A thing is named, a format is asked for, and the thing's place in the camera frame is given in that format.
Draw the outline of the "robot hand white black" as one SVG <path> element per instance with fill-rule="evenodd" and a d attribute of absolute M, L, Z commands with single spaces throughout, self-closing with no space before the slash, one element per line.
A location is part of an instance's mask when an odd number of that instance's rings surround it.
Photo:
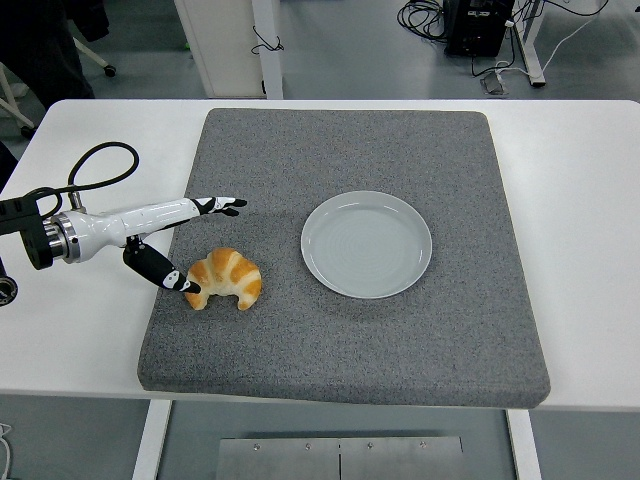
<path fill-rule="evenodd" d="M 56 217 L 54 225 L 64 235 L 68 263 L 93 258 L 106 246 L 123 250 L 123 261 L 152 284 L 185 293 L 199 293 L 200 285 L 190 281 L 163 254 L 146 245 L 147 236 L 211 213 L 237 216 L 247 205 L 233 197 L 182 198 L 145 205 L 127 211 L 90 215 L 77 210 Z"/>

